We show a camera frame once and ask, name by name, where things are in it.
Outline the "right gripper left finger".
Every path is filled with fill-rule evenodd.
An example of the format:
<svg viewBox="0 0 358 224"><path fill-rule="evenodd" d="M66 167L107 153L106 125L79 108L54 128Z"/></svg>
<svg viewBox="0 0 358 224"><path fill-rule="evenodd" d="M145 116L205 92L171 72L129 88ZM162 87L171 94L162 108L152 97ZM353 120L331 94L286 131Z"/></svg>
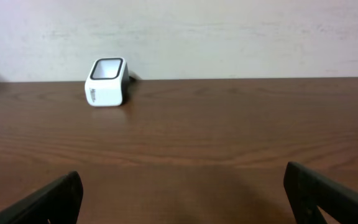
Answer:
<svg viewBox="0 0 358 224"><path fill-rule="evenodd" d="M0 224L76 224L82 198L81 178L72 171L0 211Z"/></svg>

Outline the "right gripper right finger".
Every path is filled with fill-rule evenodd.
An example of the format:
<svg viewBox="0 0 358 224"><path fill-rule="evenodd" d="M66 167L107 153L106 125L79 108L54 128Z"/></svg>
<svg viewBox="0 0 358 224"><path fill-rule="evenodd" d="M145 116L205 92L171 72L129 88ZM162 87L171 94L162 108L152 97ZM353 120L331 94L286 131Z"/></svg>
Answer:
<svg viewBox="0 0 358 224"><path fill-rule="evenodd" d="M324 210L339 223L358 223L358 192L297 162L289 162L283 185L297 224L326 223Z"/></svg>

